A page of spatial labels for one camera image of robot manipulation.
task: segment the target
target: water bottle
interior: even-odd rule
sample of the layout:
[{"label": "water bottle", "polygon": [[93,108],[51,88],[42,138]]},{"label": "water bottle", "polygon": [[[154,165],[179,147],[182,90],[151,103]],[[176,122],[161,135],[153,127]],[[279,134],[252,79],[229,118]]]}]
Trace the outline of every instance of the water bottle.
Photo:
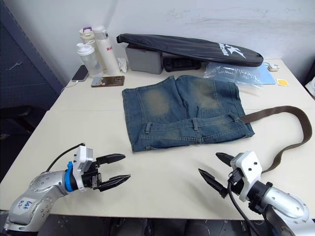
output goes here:
[{"label": "water bottle", "polygon": [[91,46],[92,43],[94,43],[94,40],[91,40],[86,44],[78,43],[77,54],[79,54],[88,69],[90,76],[94,78],[102,76],[103,70],[96,58],[95,49]]},{"label": "water bottle", "polygon": [[109,41],[109,36],[104,26],[93,27],[93,32],[99,52],[105,62],[107,74],[119,75],[120,69],[118,67],[117,60],[113,52],[113,46]]},{"label": "water bottle", "polygon": [[[80,29],[79,33],[80,33],[80,38],[81,38],[83,43],[88,43],[91,40],[95,40],[95,36],[94,36],[93,31],[92,31],[92,27],[85,27],[83,29]],[[106,66],[105,66],[104,60],[103,60],[102,56],[99,53],[99,50],[98,50],[96,42],[94,41],[94,43],[92,43],[90,45],[92,47],[94,47],[96,58],[97,58],[98,62],[100,63],[100,65],[102,66],[103,70],[106,70]]]}]

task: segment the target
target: handwritten label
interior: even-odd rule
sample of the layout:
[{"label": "handwritten label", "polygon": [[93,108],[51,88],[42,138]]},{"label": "handwritten label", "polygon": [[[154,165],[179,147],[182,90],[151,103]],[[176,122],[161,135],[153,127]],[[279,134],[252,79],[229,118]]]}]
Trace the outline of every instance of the handwritten label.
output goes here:
[{"label": "handwritten label", "polygon": [[14,210],[13,210],[13,213],[14,214],[17,214],[17,215],[22,215],[24,214],[25,212],[29,211],[29,209],[32,207],[33,203],[35,202],[36,200],[35,199],[32,199],[32,198],[22,198],[20,199]]}]

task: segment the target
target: gray floor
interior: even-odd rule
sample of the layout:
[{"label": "gray floor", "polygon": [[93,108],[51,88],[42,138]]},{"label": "gray floor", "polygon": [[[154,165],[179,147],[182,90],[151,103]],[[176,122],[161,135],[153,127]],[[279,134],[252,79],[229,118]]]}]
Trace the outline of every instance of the gray floor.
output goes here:
[{"label": "gray floor", "polygon": [[[1,231],[7,212],[0,214]],[[183,236],[186,219],[153,219],[154,236]],[[67,216],[51,214],[40,229],[38,236],[107,236],[110,229],[111,218]],[[242,229],[241,221],[207,220],[204,221],[209,228],[211,236],[248,236],[249,232]],[[268,235],[264,221],[254,221],[262,236]],[[129,229],[129,236],[134,236]]]}]

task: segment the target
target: brown belt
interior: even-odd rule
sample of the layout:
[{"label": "brown belt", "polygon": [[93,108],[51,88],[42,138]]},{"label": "brown belt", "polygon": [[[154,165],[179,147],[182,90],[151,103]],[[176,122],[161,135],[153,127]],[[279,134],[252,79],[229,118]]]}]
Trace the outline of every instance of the brown belt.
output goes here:
[{"label": "brown belt", "polygon": [[254,113],[240,117],[240,119],[244,123],[251,123],[253,121],[262,119],[264,117],[268,117],[268,116],[271,116],[273,114],[279,114],[282,112],[291,113],[299,119],[301,126],[302,126],[304,138],[303,138],[302,142],[300,142],[298,144],[289,145],[289,146],[285,147],[284,149],[282,149],[275,156],[272,165],[267,170],[263,171],[263,173],[273,170],[274,168],[276,168],[281,163],[282,153],[285,150],[297,148],[297,147],[303,145],[304,143],[306,143],[308,140],[310,140],[310,138],[312,136],[312,126],[311,126],[310,120],[308,119],[307,115],[301,109],[299,109],[297,107],[291,107],[291,106],[280,106],[280,107],[264,109],[262,111],[254,112]]}]

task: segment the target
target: yellow sticky note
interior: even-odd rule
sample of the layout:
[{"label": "yellow sticky note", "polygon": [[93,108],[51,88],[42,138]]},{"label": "yellow sticky note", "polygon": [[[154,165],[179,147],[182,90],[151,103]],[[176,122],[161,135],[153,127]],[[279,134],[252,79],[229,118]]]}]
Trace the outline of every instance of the yellow sticky note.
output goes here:
[{"label": "yellow sticky note", "polygon": [[278,85],[281,85],[281,86],[289,86],[287,80],[277,80],[278,82]]}]

